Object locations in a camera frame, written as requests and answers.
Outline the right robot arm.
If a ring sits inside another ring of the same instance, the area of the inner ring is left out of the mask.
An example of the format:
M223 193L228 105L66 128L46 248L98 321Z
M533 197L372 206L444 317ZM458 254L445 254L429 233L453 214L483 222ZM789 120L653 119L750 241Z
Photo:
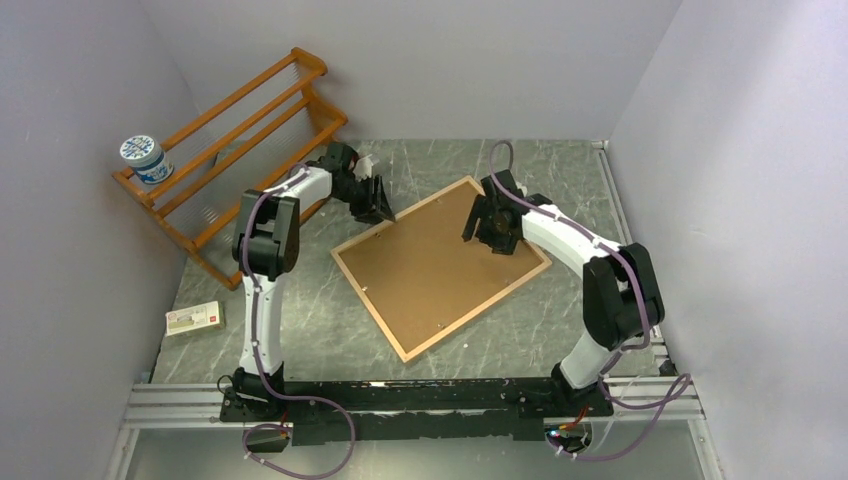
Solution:
M523 195L508 170L483 178L481 185L463 240L476 239L501 255L529 242L582 281L583 331L553 368L549 390L556 411L575 414L615 360L647 347L652 328L664 318L650 254L641 244L621 245L593 233L541 194Z

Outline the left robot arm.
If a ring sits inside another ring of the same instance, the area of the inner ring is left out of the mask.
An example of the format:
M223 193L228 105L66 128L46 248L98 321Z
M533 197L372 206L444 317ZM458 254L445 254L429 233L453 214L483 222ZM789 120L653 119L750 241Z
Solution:
M297 163L274 186L241 197L231 252L243 277L245 333L232 388L262 420L277 418L286 406L281 282L299 258L301 216L323 200L336 199L357 222L393 221L377 162L332 142L318 159Z

